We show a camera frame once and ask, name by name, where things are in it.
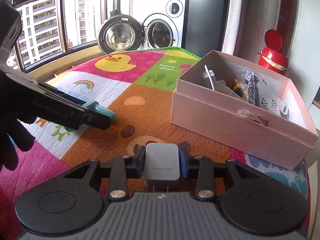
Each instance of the brown spot print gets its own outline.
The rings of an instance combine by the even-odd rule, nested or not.
[[[122,128],[120,135],[122,138],[129,138],[134,134],[135,128],[133,125],[126,125]]]

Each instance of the blue clamp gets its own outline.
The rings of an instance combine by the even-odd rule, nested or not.
[[[118,119],[118,116],[116,115],[115,112],[111,111],[108,108],[100,106],[99,103],[97,101],[95,101],[95,100],[90,100],[90,101],[86,102],[85,104],[83,104],[82,106],[84,106],[86,108],[89,108],[89,109],[92,109],[94,111],[97,111],[100,114],[108,116],[113,123],[116,122],[116,120]],[[74,129],[68,128],[66,126],[64,128],[68,132],[73,132],[74,131]]]

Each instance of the metal screw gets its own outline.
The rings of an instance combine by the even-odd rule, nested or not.
[[[110,196],[113,198],[121,198],[125,196],[125,192],[123,190],[117,189],[117,190],[111,191]]]
[[[200,190],[199,192],[198,192],[198,196],[200,197],[200,198],[209,198],[209,197],[213,197],[213,192],[211,191],[211,190],[207,190],[207,189],[205,189],[205,190]]]

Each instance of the play mat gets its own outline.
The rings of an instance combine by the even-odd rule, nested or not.
[[[37,119],[24,124],[35,136],[28,152],[16,149],[15,171],[0,173],[0,234],[14,239],[22,228],[15,217],[15,202],[26,190],[91,158],[110,162],[119,155],[133,155],[150,142],[174,143],[191,155],[204,155],[215,162],[237,159],[298,190],[310,203],[307,168],[301,162],[293,171],[247,155],[219,142],[170,123],[172,92],[177,78],[199,60],[179,48],[121,52],[85,62],[49,83],[84,101],[96,100],[118,115],[108,130],[81,126],[68,132],[61,125]],[[223,194],[217,180],[217,193]],[[101,192],[105,193],[107,180]],[[129,179],[129,190],[145,190],[143,179]],[[309,215],[301,233],[306,236]]]

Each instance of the front-load washer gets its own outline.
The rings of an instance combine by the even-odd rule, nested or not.
[[[184,47],[188,0],[141,0],[137,15],[115,15],[98,30],[99,48],[115,50]]]

